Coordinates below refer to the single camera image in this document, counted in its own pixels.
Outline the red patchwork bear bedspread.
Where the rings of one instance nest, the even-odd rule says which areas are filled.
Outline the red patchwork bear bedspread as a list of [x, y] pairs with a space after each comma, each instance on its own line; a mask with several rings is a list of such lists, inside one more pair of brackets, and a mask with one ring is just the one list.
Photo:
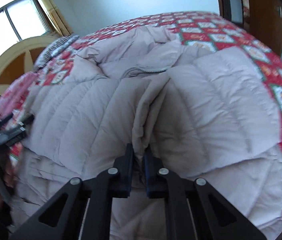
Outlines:
[[170, 12], [142, 16], [110, 25], [83, 36], [72, 43], [60, 55], [53, 57], [45, 67], [37, 71], [38, 78], [33, 85], [57, 85], [72, 70], [74, 56], [80, 50], [99, 41], [118, 36], [140, 26], [163, 27], [175, 33], [182, 44], [198, 46], [212, 52], [238, 47], [253, 61], [261, 81], [277, 102], [281, 115], [282, 150], [282, 61], [261, 41], [212, 12], [188, 11]]

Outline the pink folded blanket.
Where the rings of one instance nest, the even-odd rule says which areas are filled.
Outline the pink folded blanket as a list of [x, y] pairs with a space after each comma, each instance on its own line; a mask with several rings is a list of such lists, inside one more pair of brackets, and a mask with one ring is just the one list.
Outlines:
[[0, 120], [20, 109], [29, 94], [30, 86], [38, 78], [38, 73], [27, 72], [15, 80], [0, 96]]

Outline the yellow right curtain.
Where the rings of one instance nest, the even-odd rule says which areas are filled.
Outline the yellow right curtain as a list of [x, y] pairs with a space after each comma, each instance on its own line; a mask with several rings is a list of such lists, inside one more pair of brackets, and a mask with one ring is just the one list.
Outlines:
[[53, 0], [38, 0], [38, 3], [59, 35], [68, 36], [73, 33]]

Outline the window with grey frame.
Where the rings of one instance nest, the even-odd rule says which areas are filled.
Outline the window with grey frame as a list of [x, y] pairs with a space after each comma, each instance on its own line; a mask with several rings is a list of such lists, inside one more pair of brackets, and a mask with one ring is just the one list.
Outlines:
[[0, 0], [0, 56], [18, 42], [54, 30], [38, 0]]

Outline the cream and brown headboard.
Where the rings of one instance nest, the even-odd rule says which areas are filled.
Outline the cream and brown headboard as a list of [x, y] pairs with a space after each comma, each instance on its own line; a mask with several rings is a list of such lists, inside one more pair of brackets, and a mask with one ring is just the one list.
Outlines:
[[52, 35], [31, 37], [14, 44], [0, 56], [0, 96], [16, 79], [33, 70], [38, 56], [56, 39]]

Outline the striped grey pillow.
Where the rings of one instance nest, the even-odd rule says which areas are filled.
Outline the striped grey pillow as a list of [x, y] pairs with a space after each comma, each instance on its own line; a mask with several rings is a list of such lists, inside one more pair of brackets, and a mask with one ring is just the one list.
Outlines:
[[38, 69], [45, 67], [53, 57], [56, 57], [57, 55], [61, 54], [79, 37], [80, 37], [79, 35], [63, 36], [52, 42], [50, 45], [48, 45], [42, 51], [42, 53], [40, 53], [40, 55], [34, 62], [33, 65], [34, 71], [37, 71]]

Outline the brown wooden door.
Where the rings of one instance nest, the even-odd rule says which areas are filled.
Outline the brown wooden door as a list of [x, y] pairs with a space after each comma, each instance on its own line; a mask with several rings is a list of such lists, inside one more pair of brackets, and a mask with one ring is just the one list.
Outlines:
[[250, 33], [277, 55], [282, 54], [282, 3], [249, 0]]

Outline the beige quilted down jacket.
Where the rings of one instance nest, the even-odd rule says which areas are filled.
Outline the beige quilted down jacket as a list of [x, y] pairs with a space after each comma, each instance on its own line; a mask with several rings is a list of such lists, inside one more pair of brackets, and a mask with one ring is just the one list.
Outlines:
[[91, 179], [132, 144], [180, 177], [206, 179], [267, 239], [282, 232], [281, 118], [237, 47], [184, 46], [139, 27], [74, 57], [59, 85], [34, 85], [12, 219], [23, 224], [73, 177]]

